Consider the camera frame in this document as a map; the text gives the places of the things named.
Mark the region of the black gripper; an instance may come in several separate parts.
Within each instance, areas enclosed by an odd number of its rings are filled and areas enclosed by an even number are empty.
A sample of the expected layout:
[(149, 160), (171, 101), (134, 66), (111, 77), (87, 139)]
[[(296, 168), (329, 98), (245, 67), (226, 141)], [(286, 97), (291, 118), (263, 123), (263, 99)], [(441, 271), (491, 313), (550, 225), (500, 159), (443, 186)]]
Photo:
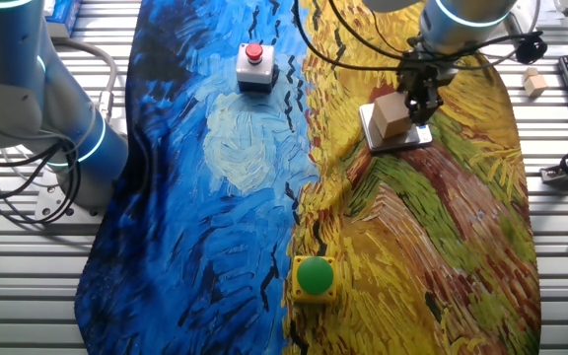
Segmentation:
[(456, 76), (456, 69), (449, 61), (431, 61), (429, 58), (408, 54), (399, 61), (396, 74), (396, 90), (404, 95), (404, 103), (410, 107), (410, 120), (413, 124), (422, 126), (443, 104), (441, 98), (429, 97), (440, 87), (451, 84)]

